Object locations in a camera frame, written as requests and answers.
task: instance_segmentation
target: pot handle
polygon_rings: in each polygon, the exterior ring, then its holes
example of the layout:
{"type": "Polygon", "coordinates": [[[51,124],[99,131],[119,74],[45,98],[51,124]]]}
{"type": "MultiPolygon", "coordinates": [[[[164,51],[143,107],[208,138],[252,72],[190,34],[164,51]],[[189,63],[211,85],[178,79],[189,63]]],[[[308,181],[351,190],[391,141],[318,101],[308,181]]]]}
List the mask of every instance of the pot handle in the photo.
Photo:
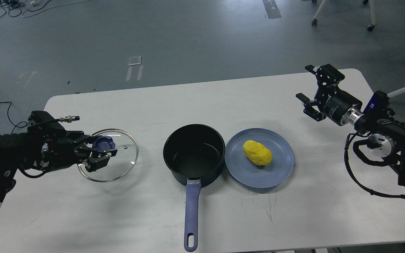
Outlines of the pot handle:
{"type": "Polygon", "coordinates": [[[193,252],[198,247],[198,200],[201,191],[200,180],[188,180],[185,191],[185,228],[184,248],[193,252]],[[193,236],[193,245],[188,244],[188,239],[193,236]]]}

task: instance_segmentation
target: blue plate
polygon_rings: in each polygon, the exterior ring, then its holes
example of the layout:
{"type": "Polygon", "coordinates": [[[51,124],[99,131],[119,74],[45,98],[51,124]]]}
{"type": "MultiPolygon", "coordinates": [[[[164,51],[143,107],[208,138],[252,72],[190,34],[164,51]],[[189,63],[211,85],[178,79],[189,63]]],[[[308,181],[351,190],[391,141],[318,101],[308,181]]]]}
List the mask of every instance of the blue plate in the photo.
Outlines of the blue plate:
{"type": "Polygon", "coordinates": [[[235,134],[226,145],[226,166],[240,183],[254,188],[270,188],[284,182],[291,174],[294,156],[290,144],[279,134],[264,128],[249,128],[235,134]],[[255,165],[243,152],[243,144],[262,143],[273,154],[269,165],[255,165]]]}

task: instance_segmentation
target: white table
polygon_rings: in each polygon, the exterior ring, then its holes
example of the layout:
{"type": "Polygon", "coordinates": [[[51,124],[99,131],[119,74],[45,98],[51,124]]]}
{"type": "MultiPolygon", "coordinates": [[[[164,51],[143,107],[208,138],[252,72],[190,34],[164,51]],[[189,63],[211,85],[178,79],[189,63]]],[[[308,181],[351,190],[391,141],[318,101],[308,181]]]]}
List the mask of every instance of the white table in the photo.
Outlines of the white table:
{"type": "MultiPolygon", "coordinates": [[[[362,74],[341,72],[340,87],[366,104],[372,91],[362,74]]],[[[125,178],[106,184],[88,181],[76,167],[39,179],[17,174],[0,210],[0,252],[185,252],[185,187],[166,167],[162,148],[190,123],[214,127],[226,142],[243,129],[268,128],[295,154],[292,175],[270,192],[248,189],[226,170],[202,189],[196,252],[405,241],[405,200],[371,196],[347,174],[343,147],[352,126],[302,112],[295,94],[313,97],[316,87],[314,75],[301,73],[51,98],[45,110],[53,117],[81,117],[68,130],[124,129],[140,156],[125,178]]],[[[366,186],[405,193],[390,168],[363,165],[353,154],[351,165],[366,186]]]]}

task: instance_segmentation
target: yellow clay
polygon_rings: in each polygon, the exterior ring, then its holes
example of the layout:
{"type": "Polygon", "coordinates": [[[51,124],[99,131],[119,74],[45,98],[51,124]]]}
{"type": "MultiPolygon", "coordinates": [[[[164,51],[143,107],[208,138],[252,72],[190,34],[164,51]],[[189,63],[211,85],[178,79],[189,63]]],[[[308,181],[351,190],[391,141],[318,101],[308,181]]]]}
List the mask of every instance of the yellow clay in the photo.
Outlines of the yellow clay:
{"type": "Polygon", "coordinates": [[[273,159],[271,151],[257,141],[246,141],[243,144],[243,151],[255,165],[269,165],[273,159]]]}

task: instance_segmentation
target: saucepan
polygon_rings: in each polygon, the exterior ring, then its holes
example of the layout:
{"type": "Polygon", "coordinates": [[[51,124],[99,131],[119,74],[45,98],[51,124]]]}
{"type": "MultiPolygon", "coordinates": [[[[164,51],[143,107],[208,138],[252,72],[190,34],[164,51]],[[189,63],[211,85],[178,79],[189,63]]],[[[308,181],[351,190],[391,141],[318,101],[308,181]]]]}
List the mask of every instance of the saucepan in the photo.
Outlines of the saucepan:
{"type": "Polygon", "coordinates": [[[207,125],[185,125],[165,142],[163,158],[175,179],[186,186],[184,248],[198,246],[198,200],[201,187],[220,176],[224,165],[225,142],[207,125]]]}

